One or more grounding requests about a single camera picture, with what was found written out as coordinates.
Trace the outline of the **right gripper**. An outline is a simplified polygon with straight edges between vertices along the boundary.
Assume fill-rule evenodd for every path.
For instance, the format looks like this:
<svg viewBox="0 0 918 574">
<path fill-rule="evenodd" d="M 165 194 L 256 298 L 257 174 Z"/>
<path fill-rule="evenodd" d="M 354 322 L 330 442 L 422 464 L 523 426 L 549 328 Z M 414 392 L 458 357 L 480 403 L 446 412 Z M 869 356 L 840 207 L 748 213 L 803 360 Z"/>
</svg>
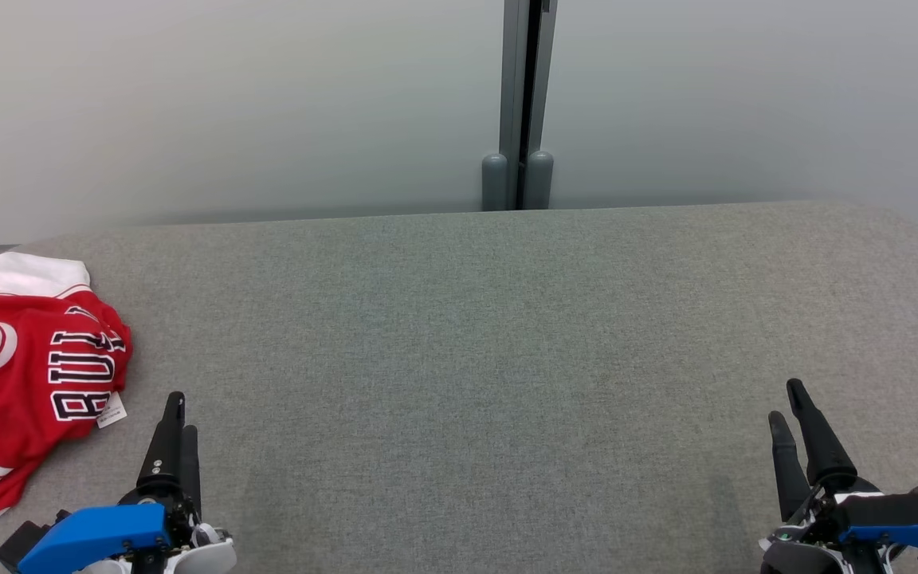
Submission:
<svg viewBox="0 0 918 574">
<path fill-rule="evenodd" d="M 841 539 L 841 502 L 877 497 L 881 491 L 857 478 L 852 458 L 804 382 L 790 379 L 786 390 L 806 448 L 806 476 L 786 417 L 770 411 L 771 457 L 783 523 L 760 541 L 760 574 L 881 574 L 878 545 Z"/>
</svg>

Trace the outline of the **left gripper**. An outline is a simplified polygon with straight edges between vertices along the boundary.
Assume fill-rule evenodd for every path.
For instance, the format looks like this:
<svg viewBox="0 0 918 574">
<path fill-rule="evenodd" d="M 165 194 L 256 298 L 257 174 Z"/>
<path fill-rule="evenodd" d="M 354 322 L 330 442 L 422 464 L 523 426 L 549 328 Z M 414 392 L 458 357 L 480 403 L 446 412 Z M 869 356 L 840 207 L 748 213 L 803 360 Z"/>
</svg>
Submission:
<svg viewBox="0 0 918 574">
<path fill-rule="evenodd" d="M 163 509 L 163 536 L 130 546 L 118 558 L 124 574 L 229 574 L 237 564 L 232 534 L 202 520 L 199 432 L 186 425 L 185 402 L 181 391 L 169 393 L 137 487 L 118 501 Z"/>
</svg>

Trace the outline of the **red Bulls basketball jersey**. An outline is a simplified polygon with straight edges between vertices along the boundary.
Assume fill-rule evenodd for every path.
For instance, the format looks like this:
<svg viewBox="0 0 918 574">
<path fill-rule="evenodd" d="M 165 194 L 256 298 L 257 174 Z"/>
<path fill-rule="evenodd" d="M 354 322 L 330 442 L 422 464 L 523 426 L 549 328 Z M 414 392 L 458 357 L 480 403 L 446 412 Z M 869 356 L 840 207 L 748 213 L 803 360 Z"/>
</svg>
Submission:
<svg viewBox="0 0 918 574">
<path fill-rule="evenodd" d="M 0 480 L 88 432 L 131 355 L 83 262 L 0 254 Z"/>
</svg>

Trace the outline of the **grey fabric upholstered bench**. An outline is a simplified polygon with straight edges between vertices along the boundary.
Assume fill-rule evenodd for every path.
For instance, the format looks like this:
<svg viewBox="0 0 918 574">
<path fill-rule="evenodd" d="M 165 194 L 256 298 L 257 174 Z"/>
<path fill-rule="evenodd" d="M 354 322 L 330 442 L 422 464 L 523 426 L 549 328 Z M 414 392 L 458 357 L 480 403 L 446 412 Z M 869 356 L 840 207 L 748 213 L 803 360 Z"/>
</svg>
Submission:
<svg viewBox="0 0 918 574">
<path fill-rule="evenodd" d="M 918 486 L 918 226 L 887 210 L 132 226 L 22 251 L 82 261 L 135 351 L 127 418 L 59 447 L 0 544 L 129 491 L 174 390 L 243 574 L 756 574 L 790 378 L 864 477 Z"/>
</svg>

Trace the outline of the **grey cylindrical post foot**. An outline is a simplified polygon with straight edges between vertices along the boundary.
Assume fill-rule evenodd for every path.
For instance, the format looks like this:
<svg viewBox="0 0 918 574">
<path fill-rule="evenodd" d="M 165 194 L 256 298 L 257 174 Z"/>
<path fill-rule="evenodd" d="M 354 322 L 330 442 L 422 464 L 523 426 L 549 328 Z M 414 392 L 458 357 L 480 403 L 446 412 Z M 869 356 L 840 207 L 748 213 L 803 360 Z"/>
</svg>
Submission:
<svg viewBox="0 0 918 574">
<path fill-rule="evenodd" d="M 508 160 L 503 154 L 488 154 L 481 160 L 481 210 L 509 210 Z"/>
<path fill-rule="evenodd" d="M 524 210 L 547 210 L 551 200 L 551 176 L 554 157 L 546 151 L 529 154 L 524 166 L 522 187 L 522 208 Z"/>
</svg>

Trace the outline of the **grey partition post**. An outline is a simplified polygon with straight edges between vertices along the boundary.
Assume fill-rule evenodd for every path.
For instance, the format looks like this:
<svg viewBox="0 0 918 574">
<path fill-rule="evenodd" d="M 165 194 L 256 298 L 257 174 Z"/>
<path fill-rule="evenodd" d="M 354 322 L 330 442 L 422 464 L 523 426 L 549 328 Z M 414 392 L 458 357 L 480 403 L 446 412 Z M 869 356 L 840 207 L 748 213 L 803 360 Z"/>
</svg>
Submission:
<svg viewBox="0 0 918 574">
<path fill-rule="evenodd" d="M 542 147 L 559 0 L 504 0 L 499 143 L 508 160 L 508 207 L 523 210 L 524 166 Z"/>
</svg>

